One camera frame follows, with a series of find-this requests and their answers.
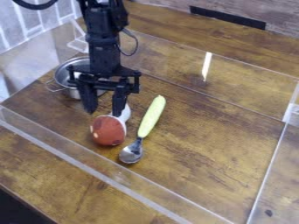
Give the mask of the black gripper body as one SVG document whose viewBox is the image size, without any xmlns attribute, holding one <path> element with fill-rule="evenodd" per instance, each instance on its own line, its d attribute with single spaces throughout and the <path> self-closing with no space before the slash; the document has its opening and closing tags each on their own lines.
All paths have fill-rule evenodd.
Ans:
<svg viewBox="0 0 299 224">
<path fill-rule="evenodd" d="M 141 91 L 142 73 L 126 66 L 118 66 L 111 73 L 95 73 L 90 65 L 67 66 L 68 85 L 80 89 L 84 85 L 94 89 L 115 91 L 123 86 L 127 94 Z"/>
</svg>

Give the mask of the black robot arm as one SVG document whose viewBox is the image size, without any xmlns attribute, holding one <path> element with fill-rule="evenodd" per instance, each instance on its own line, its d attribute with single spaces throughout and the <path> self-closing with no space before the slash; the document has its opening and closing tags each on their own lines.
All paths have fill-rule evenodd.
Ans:
<svg viewBox="0 0 299 224">
<path fill-rule="evenodd" d="M 127 97 L 141 90 L 142 73 L 121 64 L 119 33 L 129 26 L 129 13 L 123 0 L 78 0 L 87 26 L 89 64 L 70 65 L 68 84 L 79 90 L 86 111 L 99 107 L 99 90 L 114 91 L 113 116 L 121 117 Z"/>
</svg>

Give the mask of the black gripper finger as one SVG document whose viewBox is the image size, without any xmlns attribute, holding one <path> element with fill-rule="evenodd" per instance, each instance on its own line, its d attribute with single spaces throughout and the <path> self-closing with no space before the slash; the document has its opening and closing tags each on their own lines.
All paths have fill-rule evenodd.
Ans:
<svg viewBox="0 0 299 224">
<path fill-rule="evenodd" d="M 118 86 L 113 96 L 113 116 L 121 117 L 127 105 L 127 88 Z"/>
<path fill-rule="evenodd" d="M 84 110 L 93 114 L 99 105 L 98 90 L 90 84 L 82 83 L 79 84 L 79 97 Z"/>
</svg>

